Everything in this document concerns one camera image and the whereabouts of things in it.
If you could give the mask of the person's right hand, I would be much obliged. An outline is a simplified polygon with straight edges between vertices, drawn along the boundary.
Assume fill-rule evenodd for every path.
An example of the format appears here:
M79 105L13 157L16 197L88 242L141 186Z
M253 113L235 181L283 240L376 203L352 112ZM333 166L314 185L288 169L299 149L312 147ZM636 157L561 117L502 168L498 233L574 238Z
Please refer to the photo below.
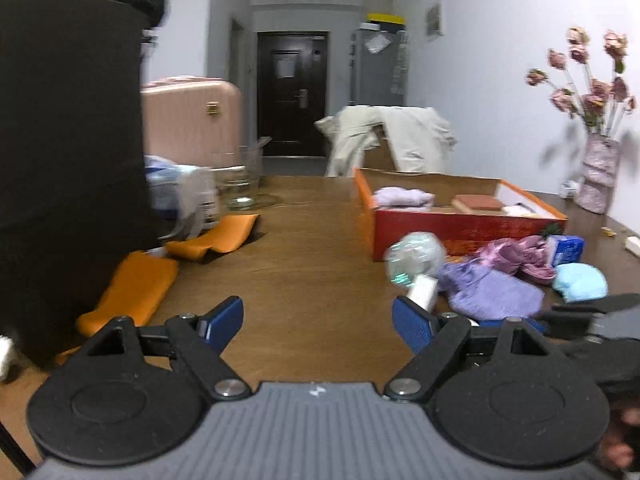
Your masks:
M629 470L639 449L633 446L628 434L639 427L639 405L627 404L614 408L608 430L600 443L598 460L608 470Z

